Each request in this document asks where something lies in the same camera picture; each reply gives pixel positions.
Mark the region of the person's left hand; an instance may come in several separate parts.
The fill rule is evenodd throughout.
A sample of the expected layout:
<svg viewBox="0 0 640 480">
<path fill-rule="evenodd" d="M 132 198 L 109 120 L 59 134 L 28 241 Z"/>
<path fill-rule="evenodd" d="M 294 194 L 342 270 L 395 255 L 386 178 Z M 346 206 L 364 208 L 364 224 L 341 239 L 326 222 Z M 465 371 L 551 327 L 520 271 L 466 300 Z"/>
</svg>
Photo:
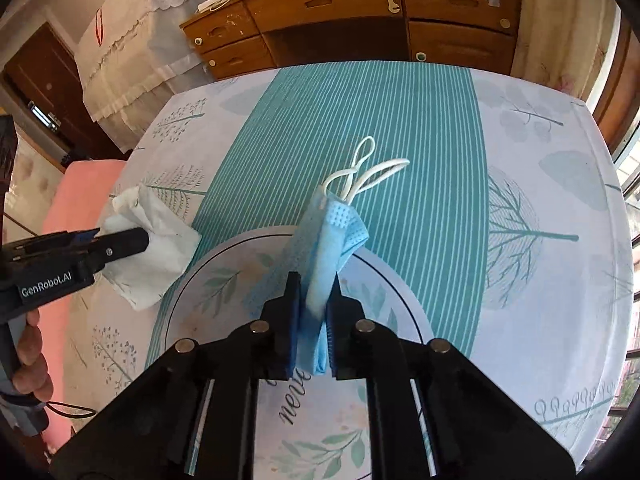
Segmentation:
<svg viewBox="0 0 640 480">
<path fill-rule="evenodd" d="M 19 393 L 32 393 L 39 401 L 49 402 L 53 394 L 53 382 L 48 371 L 47 361 L 42 353 L 39 321 L 38 309 L 26 314 L 26 325 L 16 345 L 21 367 L 13 375 L 12 382 Z"/>
</svg>

